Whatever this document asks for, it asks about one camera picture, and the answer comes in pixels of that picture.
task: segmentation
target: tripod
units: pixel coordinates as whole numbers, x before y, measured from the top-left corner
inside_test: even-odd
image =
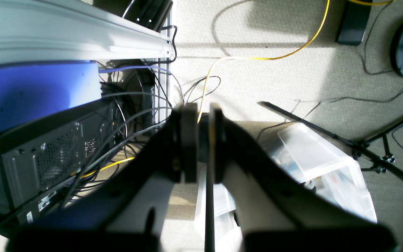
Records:
[[[304,123],[309,128],[319,131],[327,136],[330,136],[333,139],[336,139],[338,142],[341,142],[342,144],[345,144],[345,145],[351,147],[352,156],[355,160],[357,160],[362,155],[366,156],[369,160],[372,161],[373,166],[368,169],[362,169],[362,171],[375,171],[377,173],[381,173],[381,172],[385,173],[386,171],[390,171],[393,175],[395,175],[396,177],[398,177],[399,179],[401,179],[403,181],[403,171],[393,165],[393,162],[395,161],[395,157],[390,152],[390,148],[388,145],[388,139],[387,139],[387,134],[390,134],[391,132],[393,132],[396,129],[403,126],[403,118],[400,119],[393,126],[387,128],[386,130],[380,132],[379,134],[376,134],[374,137],[371,137],[367,140],[354,142],[354,141],[351,141],[348,139],[344,139],[344,138],[338,136],[337,134],[334,134],[326,129],[323,129],[320,126],[317,126],[309,121],[306,121],[306,120],[304,120],[286,110],[283,110],[282,108],[280,108],[276,105],[273,105],[269,102],[259,102],[259,104],[276,113],[280,113],[283,116],[290,118],[294,121],[299,121],[301,123]],[[368,150],[369,145],[379,138],[383,139],[383,145],[385,148],[385,156],[379,156],[379,155],[373,153],[372,151]]]

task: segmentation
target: beige carpet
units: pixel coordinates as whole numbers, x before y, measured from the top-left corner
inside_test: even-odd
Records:
[[[334,42],[345,0],[332,0],[323,31],[308,48],[286,59],[273,62],[233,60],[221,62],[212,75],[222,79],[219,88],[207,97],[207,103],[219,103],[224,114],[256,135],[265,126],[284,118],[266,110],[259,101],[272,102],[292,110],[301,101],[327,100],[352,96],[385,100],[403,88],[403,78],[395,73],[371,76],[363,71],[360,57],[363,44],[342,46]],[[179,0],[174,24],[178,26],[178,59],[171,66],[187,91],[206,76],[211,64],[223,56],[281,56],[305,43],[314,33],[323,15],[326,0]],[[368,27],[382,7],[374,7]],[[390,40],[403,22],[403,0],[389,6],[375,24],[368,41],[368,70],[390,69]],[[212,78],[208,91],[217,86]],[[202,93],[202,83],[191,95]],[[302,102],[294,111],[304,116],[318,102]],[[362,139],[403,115],[403,94],[386,104],[343,100],[323,104],[307,119],[350,139]],[[263,135],[274,137],[275,130]],[[403,145],[403,129],[396,133]],[[403,170],[403,150],[389,137],[396,165]],[[382,142],[371,150],[383,153]],[[361,167],[371,164],[362,159]],[[395,234],[403,251],[403,182],[392,174],[365,173],[365,180],[376,208],[379,223]],[[202,251],[188,211],[194,212],[197,191],[192,185],[179,185],[174,196],[186,204],[174,204],[163,230],[163,244],[168,251]],[[383,239],[377,234],[362,234]]]

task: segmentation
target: computer case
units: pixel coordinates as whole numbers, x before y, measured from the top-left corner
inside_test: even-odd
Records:
[[[122,136],[102,142],[122,118],[113,99],[97,100],[46,118],[9,129],[0,136],[0,218],[40,193],[61,183],[87,164],[94,153],[106,153]],[[12,229],[35,220],[53,207],[57,191],[29,206],[0,230]]]

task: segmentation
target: yellow cable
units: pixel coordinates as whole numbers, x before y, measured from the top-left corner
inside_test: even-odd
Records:
[[[386,2],[380,2],[380,3],[368,3],[368,2],[363,2],[360,0],[348,0],[352,3],[358,4],[358,5],[366,5],[366,6],[379,6],[379,5],[389,5],[390,3],[396,1],[396,0],[391,0],[391,1],[386,1]]]
[[[109,165],[107,165],[107,166],[102,167],[102,169],[100,169],[100,171],[103,171],[103,170],[105,170],[106,168],[110,168],[110,167],[112,167],[112,166],[116,166],[117,164],[130,161],[130,160],[132,160],[132,159],[134,159],[134,158],[135,158],[135,157],[133,156],[133,157],[130,157],[130,158],[123,159],[123,160],[121,160],[121,161],[114,162],[114,163],[112,163],[112,164],[109,164]],[[88,177],[88,176],[93,175],[95,172],[96,172],[96,171],[93,171],[93,172],[90,172],[90,173],[87,173],[87,174],[83,175],[83,176],[82,176],[82,179],[83,179],[84,177]]]
[[[324,21],[326,20],[327,13],[328,13],[328,11],[329,11],[329,3],[330,3],[330,1],[331,1],[331,0],[327,0],[326,9],[325,9],[325,11],[324,11],[323,19],[321,20],[320,27],[318,27],[318,30],[317,30],[317,32],[315,33],[315,35],[314,35],[307,43],[305,43],[302,47],[296,49],[295,51],[293,51],[293,52],[291,52],[291,53],[288,53],[288,54],[286,54],[286,55],[284,55],[284,56],[275,57],[275,58],[227,56],[227,57],[223,57],[223,58],[220,58],[220,59],[218,59],[217,61],[215,61],[214,64],[212,64],[211,68],[209,69],[208,75],[206,76],[206,79],[205,79],[205,86],[203,86],[203,94],[202,94],[202,96],[201,96],[201,100],[202,100],[202,101],[201,101],[201,103],[200,103],[200,111],[198,112],[197,123],[200,122],[200,119],[201,119],[201,117],[202,117],[201,114],[202,114],[202,111],[203,111],[203,102],[205,101],[205,96],[206,96],[206,85],[207,85],[207,83],[208,83],[209,77],[211,76],[211,71],[212,71],[212,69],[214,68],[214,66],[215,66],[217,63],[219,63],[219,62],[221,62],[221,61],[225,61],[225,60],[232,60],[232,59],[245,59],[245,60],[257,60],[257,61],[274,61],[274,60],[278,60],[278,59],[282,59],[282,58],[291,56],[291,55],[297,53],[298,51],[301,51],[301,50],[304,49],[306,46],[310,45],[310,43],[312,43],[312,41],[313,41],[315,38],[317,38],[318,34],[320,34],[321,29],[323,28]]]

